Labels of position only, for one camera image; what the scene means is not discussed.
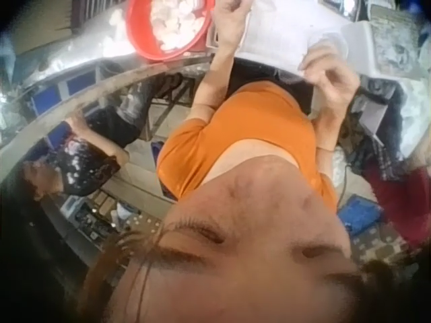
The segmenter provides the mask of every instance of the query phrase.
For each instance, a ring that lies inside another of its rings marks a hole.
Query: person
[[[65,122],[72,136],[55,152],[55,160],[25,161],[20,169],[20,190],[40,201],[47,194],[88,196],[98,190],[129,161],[124,148],[134,142],[145,125],[152,98],[163,77],[132,85],[119,107],[108,106],[84,118],[74,112]]]
[[[311,48],[301,69],[324,98],[313,122],[267,81],[225,101],[252,5],[238,2],[216,1],[218,51],[158,159],[177,204],[154,237],[109,244],[79,312],[94,322],[395,322],[393,275],[352,262],[329,179],[359,77],[331,47]],[[101,282],[117,264],[127,269],[105,303]]]

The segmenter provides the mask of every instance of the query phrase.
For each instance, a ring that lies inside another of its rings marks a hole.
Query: white food
[[[205,17],[193,13],[201,9],[199,0],[153,0],[151,23],[160,48],[171,51],[183,48],[202,29]]]

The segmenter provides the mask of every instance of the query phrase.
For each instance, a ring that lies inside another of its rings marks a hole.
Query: red cloth
[[[418,168],[404,182],[384,181],[377,164],[370,163],[364,171],[383,215],[403,239],[417,247],[431,236],[431,178],[426,168]]]

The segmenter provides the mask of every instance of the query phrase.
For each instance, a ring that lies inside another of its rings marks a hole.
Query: orange t-shirt
[[[317,171],[311,122],[288,92],[269,81],[240,88],[220,106],[209,124],[197,118],[184,122],[160,152],[158,176],[180,198],[199,187],[223,152],[243,139],[266,141],[286,150],[312,188],[336,209],[333,185]]]

